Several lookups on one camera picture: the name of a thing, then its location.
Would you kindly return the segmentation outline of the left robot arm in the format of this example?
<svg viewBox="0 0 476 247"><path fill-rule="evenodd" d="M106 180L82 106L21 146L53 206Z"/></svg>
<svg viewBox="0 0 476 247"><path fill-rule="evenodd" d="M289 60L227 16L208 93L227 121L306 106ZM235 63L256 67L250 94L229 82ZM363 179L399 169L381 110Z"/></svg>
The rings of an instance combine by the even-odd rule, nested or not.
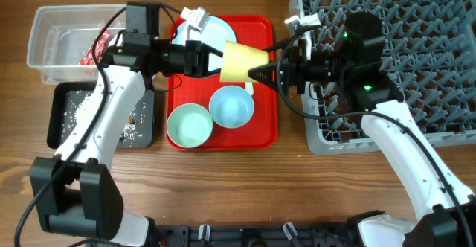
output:
<svg viewBox="0 0 476 247"><path fill-rule="evenodd" d="M120 135L155 74L209 77L213 48L199 41L176 45L159 36L159 14L174 7L159 1L130 1L123 41L94 54L99 77L90 98L92 117L73 132L50 158L30 167L33 199L43 231L111 246L163 246L153 219L128 212L111 175Z"/></svg>

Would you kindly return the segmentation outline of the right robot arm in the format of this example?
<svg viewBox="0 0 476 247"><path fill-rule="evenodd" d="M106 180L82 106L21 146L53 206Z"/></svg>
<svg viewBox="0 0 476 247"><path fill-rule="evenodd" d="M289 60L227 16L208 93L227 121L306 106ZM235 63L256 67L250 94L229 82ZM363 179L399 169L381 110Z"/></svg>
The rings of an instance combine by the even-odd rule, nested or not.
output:
<svg viewBox="0 0 476 247"><path fill-rule="evenodd" d="M277 62L253 65L248 76L286 97L289 87L336 82L350 116L371 138L403 184L416 222L382 211L350 218L349 246L473 246L475 193L446 166L421 133L398 86L381 71L385 46L382 21L368 12L352 13L336 51L305 55L296 40L314 25L296 24L293 36L276 44Z"/></svg>

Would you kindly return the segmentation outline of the green bowl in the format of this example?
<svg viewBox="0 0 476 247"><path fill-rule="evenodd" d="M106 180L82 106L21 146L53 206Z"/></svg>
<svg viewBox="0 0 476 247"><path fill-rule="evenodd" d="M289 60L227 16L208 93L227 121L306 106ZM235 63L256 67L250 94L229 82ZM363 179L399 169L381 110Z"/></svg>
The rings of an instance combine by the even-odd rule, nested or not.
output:
<svg viewBox="0 0 476 247"><path fill-rule="evenodd" d="M205 107L186 103L175 108L167 119L167 135L177 146L194 148L209 139L213 120Z"/></svg>

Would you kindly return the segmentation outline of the white rice grains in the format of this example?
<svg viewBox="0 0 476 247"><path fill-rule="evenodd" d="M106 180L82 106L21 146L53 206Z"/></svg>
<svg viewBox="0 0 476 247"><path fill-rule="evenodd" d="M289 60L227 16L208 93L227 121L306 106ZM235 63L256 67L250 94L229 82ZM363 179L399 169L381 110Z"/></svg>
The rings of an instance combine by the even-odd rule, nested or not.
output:
<svg viewBox="0 0 476 247"><path fill-rule="evenodd" d="M78 121L83 121L89 116L86 106L89 104L91 90L73 90L63 95L64 104L54 104L52 115L58 113L59 121L51 121L53 126L48 129L47 143L51 148L57 148L63 144L73 132ZM128 121L121 133L119 148L145 148L153 138L154 121L154 94L146 91L144 96L132 109Z"/></svg>

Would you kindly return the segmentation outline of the red snack wrapper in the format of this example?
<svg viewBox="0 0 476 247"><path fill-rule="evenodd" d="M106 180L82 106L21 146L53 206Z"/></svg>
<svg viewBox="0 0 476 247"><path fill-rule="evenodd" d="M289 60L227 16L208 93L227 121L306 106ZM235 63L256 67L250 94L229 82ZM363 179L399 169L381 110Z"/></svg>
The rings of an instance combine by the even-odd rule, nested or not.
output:
<svg viewBox="0 0 476 247"><path fill-rule="evenodd" d="M105 31L99 38L96 46L89 48L88 52L83 56L79 65L96 65L95 60L99 61L102 53L108 48L112 33Z"/></svg>

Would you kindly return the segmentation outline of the light blue bowl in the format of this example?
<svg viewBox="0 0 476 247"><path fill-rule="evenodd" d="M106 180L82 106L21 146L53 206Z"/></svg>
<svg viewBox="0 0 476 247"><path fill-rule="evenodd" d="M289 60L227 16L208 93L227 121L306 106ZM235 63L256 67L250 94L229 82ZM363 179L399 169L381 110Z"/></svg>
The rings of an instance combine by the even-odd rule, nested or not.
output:
<svg viewBox="0 0 476 247"><path fill-rule="evenodd" d="M247 124L254 114L253 97L240 86L223 86L216 90L208 104L209 113L219 126L236 129Z"/></svg>

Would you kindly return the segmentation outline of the yellow plastic cup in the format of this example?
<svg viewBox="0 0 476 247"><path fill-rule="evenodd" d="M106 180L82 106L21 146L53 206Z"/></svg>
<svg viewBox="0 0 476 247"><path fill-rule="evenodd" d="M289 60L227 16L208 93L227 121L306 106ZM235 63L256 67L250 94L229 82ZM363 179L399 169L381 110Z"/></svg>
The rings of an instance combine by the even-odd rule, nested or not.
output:
<svg viewBox="0 0 476 247"><path fill-rule="evenodd" d="M220 81L222 83L255 82L248 76L248 72L268 63L268 52L227 41L222 56Z"/></svg>

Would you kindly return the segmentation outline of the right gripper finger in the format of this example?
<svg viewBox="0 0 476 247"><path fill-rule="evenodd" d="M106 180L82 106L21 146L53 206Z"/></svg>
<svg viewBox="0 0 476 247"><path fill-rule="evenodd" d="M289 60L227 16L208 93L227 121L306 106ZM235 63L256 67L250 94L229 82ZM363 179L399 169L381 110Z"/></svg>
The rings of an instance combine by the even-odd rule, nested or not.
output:
<svg viewBox="0 0 476 247"><path fill-rule="evenodd" d="M277 91L278 86L283 91L286 91L289 87L288 69L285 65L282 65L280 71L277 72L277 62L252 68L248 71L248 76L275 91Z"/></svg>
<svg viewBox="0 0 476 247"><path fill-rule="evenodd" d="M270 45L266 48L263 48L263 51L271 53L271 52L275 52L277 50L284 50L287 45L292 45L294 42L295 42L295 40L292 39L292 38L282 39L282 40L274 43L273 45Z"/></svg>

